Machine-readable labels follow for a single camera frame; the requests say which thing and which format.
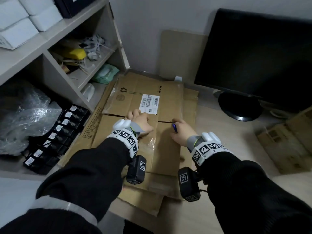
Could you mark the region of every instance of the monitor base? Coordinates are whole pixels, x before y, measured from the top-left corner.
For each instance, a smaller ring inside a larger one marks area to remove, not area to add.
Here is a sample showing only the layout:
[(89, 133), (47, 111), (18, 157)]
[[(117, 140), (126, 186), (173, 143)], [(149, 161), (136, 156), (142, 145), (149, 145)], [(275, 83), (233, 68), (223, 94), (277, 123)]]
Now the monitor base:
[(257, 99), (239, 94), (223, 92), (218, 102), (225, 114), (239, 121), (253, 121), (263, 111)]

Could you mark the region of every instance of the barcode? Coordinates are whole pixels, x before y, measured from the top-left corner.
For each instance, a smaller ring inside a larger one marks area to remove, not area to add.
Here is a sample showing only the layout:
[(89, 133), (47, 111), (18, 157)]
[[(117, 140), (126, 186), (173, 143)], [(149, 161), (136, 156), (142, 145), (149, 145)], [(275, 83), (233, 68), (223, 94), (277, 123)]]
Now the barcode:
[(142, 104), (141, 104), (141, 107), (145, 107), (145, 103), (146, 103), (146, 98), (143, 98), (143, 101), (142, 101)]
[(150, 106), (150, 104), (151, 104), (151, 99), (152, 99), (152, 96), (151, 96), (151, 95), (147, 96), (147, 103), (146, 103), (146, 106), (147, 106), (147, 107)]

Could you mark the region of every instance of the desk surface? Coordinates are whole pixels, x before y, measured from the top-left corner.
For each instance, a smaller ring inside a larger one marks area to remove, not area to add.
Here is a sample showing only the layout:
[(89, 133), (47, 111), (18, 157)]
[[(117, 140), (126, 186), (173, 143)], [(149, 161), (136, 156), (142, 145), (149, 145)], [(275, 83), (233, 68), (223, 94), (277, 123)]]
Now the desk surface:
[[(268, 176), (288, 192), (312, 206), (312, 172), (280, 175), (255, 136), (260, 121), (240, 122), (220, 110), (203, 106), (197, 108), (197, 133), (213, 131), (242, 160), (259, 163)], [(199, 183), (200, 189), (205, 186)], [(223, 233), (208, 195), (202, 193), (196, 202), (176, 201), (165, 197), (155, 218), (119, 199), (113, 201), (111, 212), (157, 233)]]

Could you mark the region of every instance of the white shelf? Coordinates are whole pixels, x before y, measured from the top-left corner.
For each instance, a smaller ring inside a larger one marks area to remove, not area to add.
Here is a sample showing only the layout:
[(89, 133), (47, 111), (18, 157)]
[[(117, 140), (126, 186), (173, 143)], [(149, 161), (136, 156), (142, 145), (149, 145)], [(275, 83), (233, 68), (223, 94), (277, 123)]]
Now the white shelf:
[(89, 104), (92, 108), (96, 108), (96, 105), (98, 104), (99, 100), (101, 99), (107, 85), (101, 84), (101, 83), (96, 83), (96, 82), (92, 82), (92, 84), (96, 90), (94, 91), (94, 94), (93, 94), (92, 98), (90, 99)]
[(100, 47), (101, 59), (99, 61), (90, 61), (86, 59), (86, 66), (88, 70), (84, 72), (81, 69), (77, 69), (72, 73), (68, 74), (68, 77), (72, 79), (75, 86), (78, 90), (82, 90), (82, 88), (89, 82), (89, 80), (95, 75), (95, 73), (104, 65), (107, 59), (116, 51), (118, 46), (114, 46), (111, 48), (111, 51), (105, 47)]
[(73, 18), (61, 20), (48, 31), (40, 32), (15, 50), (0, 48), (0, 85), (94, 15), (106, 3), (107, 0), (96, 0)]

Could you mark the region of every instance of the black monitor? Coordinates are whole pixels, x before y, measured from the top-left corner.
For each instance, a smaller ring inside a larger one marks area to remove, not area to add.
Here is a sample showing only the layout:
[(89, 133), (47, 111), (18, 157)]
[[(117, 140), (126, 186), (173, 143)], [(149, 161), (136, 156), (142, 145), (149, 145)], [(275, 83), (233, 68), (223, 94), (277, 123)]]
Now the black monitor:
[(312, 22), (219, 9), (194, 83), (224, 90), (222, 110), (240, 120), (261, 114), (258, 99), (311, 106)]

